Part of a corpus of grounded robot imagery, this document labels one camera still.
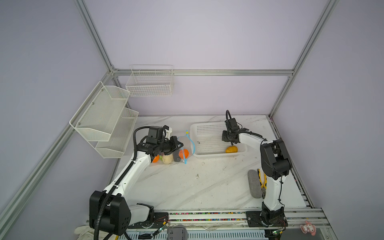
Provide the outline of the grey power adapter box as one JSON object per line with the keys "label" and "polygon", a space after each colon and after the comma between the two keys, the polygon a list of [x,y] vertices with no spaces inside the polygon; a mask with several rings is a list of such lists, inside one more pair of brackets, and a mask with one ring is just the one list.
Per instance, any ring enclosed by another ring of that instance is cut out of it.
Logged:
{"label": "grey power adapter box", "polygon": [[167,240],[188,240],[186,227],[182,225],[169,227],[167,230]]}

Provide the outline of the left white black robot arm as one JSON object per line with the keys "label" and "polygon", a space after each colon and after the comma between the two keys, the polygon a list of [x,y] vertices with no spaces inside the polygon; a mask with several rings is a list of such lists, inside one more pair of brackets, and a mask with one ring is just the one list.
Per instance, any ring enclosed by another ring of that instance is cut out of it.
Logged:
{"label": "left white black robot arm", "polygon": [[90,197],[90,227],[94,229],[94,239],[101,232],[121,236],[132,225],[145,228],[154,224],[154,207],[138,203],[129,205],[128,195],[142,172],[158,155],[172,155],[184,146],[177,137],[160,140],[156,143],[139,142],[125,169],[103,191],[94,191]]}

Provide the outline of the yellow toy mango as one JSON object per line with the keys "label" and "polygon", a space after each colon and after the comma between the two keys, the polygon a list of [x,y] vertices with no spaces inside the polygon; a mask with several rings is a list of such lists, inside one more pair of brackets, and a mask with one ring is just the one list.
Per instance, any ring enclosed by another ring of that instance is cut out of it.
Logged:
{"label": "yellow toy mango", "polygon": [[227,154],[230,154],[230,153],[237,153],[239,150],[238,150],[238,147],[237,146],[229,146],[226,148],[226,153]]}

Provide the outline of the black round toy fruit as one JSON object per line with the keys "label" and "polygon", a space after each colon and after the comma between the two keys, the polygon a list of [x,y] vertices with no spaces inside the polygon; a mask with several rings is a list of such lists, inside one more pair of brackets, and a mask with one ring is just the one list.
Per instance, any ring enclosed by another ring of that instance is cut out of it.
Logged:
{"label": "black round toy fruit", "polygon": [[173,152],[174,162],[179,163],[182,159],[179,156],[179,152]]}

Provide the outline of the white cloth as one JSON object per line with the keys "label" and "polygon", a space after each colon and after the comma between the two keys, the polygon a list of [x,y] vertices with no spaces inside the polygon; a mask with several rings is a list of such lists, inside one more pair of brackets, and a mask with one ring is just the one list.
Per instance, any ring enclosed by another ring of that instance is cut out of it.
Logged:
{"label": "white cloth", "polygon": [[[74,234],[78,236],[78,240],[93,240],[95,230],[89,226],[77,227]],[[108,235],[107,232],[99,231],[99,240],[103,240]]]}

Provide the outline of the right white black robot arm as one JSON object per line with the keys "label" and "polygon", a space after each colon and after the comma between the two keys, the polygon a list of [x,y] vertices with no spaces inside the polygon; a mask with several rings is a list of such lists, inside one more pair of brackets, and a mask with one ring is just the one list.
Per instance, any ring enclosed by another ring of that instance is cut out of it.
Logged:
{"label": "right white black robot arm", "polygon": [[263,136],[248,129],[224,130],[222,141],[245,144],[260,150],[261,166],[267,177],[266,196],[262,202],[261,224],[271,227],[284,218],[282,191],[292,168],[292,162],[283,140],[267,142]]}

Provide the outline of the white plastic basket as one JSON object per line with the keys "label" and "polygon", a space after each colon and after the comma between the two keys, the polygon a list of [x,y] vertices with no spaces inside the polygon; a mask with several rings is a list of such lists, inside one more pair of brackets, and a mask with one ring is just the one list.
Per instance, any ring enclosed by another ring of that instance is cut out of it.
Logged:
{"label": "white plastic basket", "polygon": [[197,158],[223,158],[244,154],[248,151],[245,144],[236,144],[236,153],[227,153],[231,143],[222,141],[222,133],[226,130],[224,122],[197,123],[190,127],[190,138],[195,144],[194,156]]}

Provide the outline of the pink plush toy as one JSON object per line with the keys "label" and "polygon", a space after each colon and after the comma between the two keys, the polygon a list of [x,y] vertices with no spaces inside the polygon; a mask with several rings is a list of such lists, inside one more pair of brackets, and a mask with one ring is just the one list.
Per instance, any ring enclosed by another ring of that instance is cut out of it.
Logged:
{"label": "pink plush toy", "polygon": [[310,234],[311,236],[315,236],[317,232],[316,226],[309,221],[305,221],[304,224],[300,225],[300,229],[303,234]]}

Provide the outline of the yellow handled pliers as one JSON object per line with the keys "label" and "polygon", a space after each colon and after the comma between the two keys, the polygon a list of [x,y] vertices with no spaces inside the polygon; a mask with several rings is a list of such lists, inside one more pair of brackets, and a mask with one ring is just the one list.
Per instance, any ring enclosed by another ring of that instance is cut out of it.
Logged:
{"label": "yellow handled pliers", "polygon": [[259,176],[260,185],[261,185],[262,198],[265,199],[266,190],[267,190],[267,175],[264,172],[262,172],[261,169],[258,169],[258,176]]}

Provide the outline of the cream toy pear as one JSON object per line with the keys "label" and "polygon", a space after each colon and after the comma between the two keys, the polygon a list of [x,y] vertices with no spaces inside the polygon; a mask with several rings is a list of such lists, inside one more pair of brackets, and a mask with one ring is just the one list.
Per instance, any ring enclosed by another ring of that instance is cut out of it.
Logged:
{"label": "cream toy pear", "polygon": [[173,155],[163,155],[162,156],[162,162],[166,165],[169,165],[174,162],[174,156]]}

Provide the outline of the orange toy fruit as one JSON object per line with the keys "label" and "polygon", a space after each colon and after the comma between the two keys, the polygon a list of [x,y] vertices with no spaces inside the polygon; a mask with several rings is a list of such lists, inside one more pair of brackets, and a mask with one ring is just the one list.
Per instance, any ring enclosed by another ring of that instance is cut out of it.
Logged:
{"label": "orange toy fruit", "polygon": [[153,159],[152,163],[157,163],[159,160],[160,160],[160,156],[157,155],[157,156]]}
{"label": "orange toy fruit", "polygon": [[190,152],[187,149],[181,149],[178,153],[179,159],[186,160],[190,156]]}

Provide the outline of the white two-tier mesh shelf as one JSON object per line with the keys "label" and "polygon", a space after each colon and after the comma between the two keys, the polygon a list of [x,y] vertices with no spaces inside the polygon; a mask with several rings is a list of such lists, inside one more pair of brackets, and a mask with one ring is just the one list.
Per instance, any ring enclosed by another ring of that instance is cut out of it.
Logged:
{"label": "white two-tier mesh shelf", "polygon": [[124,156],[139,113],[128,108],[131,93],[98,82],[69,121],[104,159]]}

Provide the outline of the grey felt eraser block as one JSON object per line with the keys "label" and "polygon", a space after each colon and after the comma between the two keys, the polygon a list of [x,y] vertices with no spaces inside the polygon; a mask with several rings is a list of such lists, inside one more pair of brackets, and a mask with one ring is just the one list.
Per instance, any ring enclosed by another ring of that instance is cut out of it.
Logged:
{"label": "grey felt eraser block", "polygon": [[248,181],[251,196],[255,199],[262,198],[262,189],[260,184],[260,178],[256,170],[248,171]]}

